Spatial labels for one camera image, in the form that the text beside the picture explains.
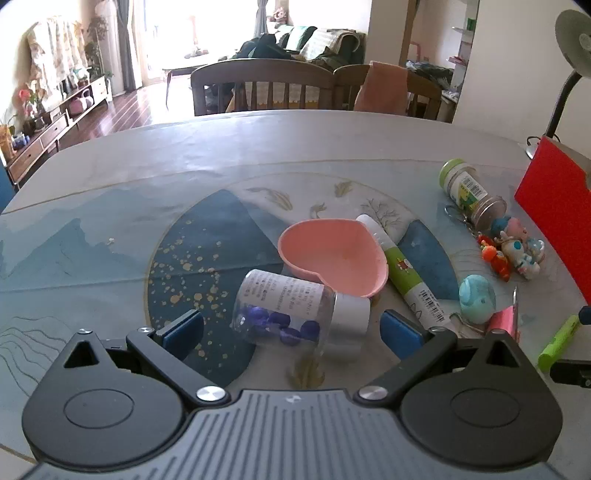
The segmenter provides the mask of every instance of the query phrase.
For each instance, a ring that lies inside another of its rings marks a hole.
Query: green highlighter
[[[574,336],[574,333],[581,326],[579,315],[571,315],[564,325],[552,338],[552,341],[544,348],[540,356],[538,357],[538,367],[542,372],[547,372],[550,367],[569,344],[570,340]]]

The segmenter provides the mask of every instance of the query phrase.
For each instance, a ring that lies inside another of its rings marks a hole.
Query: flower
[[[31,92],[30,90],[23,88],[18,91],[18,97],[21,99],[21,102],[26,102],[31,98]]]

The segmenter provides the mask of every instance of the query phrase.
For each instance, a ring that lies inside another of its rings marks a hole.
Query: curtain
[[[257,0],[258,10],[256,11],[256,23],[255,23],[255,37],[260,37],[265,33],[269,33],[267,30],[267,2],[268,0]]]
[[[123,72],[123,88],[126,92],[137,90],[134,76],[134,64],[130,42],[131,14],[133,11],[133,0],[116,0],[117,20],[119,25],[119,51],[121,52],[121,70]]]

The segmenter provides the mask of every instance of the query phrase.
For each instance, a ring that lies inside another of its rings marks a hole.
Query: wooden floor
[[[188,76],[173,78],[168,109],[165,105],[165,93],[166,84],[158,83],[115,97],[113,102],[98,106],[84,117],[79,123],[79,130],[73,128],[64,135],[60,148],[130,128],[193,118],[193,98]]]

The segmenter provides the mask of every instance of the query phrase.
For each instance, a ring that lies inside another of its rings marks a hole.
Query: pink towel
[[[406,115],[408,70],[389,63],[369,62],[369,72],[355,100],[356,112]]]

